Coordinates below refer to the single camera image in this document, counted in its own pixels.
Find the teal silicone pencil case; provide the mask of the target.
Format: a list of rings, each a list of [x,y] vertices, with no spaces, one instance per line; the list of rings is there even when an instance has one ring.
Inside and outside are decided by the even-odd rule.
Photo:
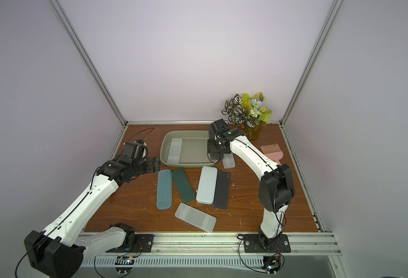
[[[158,173],[156,207],[166,210],[172,205],[172,175],[171,170],[161,170]]]

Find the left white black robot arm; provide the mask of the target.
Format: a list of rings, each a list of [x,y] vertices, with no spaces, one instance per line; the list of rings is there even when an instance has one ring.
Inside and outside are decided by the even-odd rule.
[[[79,239],[79,235],[102,204],[120,187],[145,174],[160,171],[158,157],[149,157],[143,140],[128,142],[114,159],[98,167],[82,194],[41,232],[25,238],[25,258],[30,266],[49,278],[70,278],[80,266],[113,249],[131,251],[136,246],[134,228],[123,223]]]

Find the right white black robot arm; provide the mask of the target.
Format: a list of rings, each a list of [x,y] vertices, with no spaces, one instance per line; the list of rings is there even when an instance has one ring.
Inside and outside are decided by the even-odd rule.
[[[265,251],[277,248],[287,223],[286,211],[295,196],[291,168],[268,158],[240,129],[230,129],[223,119],[213,122],[209,127],[207,153],[212,159],[221,159],[223,154],[234,154],[258,177],[258,198],[264,207],[258,233],[259,244]]]

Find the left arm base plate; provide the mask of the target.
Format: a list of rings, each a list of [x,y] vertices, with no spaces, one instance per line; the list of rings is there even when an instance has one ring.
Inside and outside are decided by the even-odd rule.
[[[154,243],[154,234],[135,234],[129,243],[107,250],[106,253],[150,253]]]

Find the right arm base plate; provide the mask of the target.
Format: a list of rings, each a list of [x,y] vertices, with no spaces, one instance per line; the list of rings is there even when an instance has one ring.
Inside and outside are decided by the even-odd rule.
[[[241,243],[246,253],[290,253],[291,246],[288,236],[279,234],[268,239],[262,234],[245,234]]]

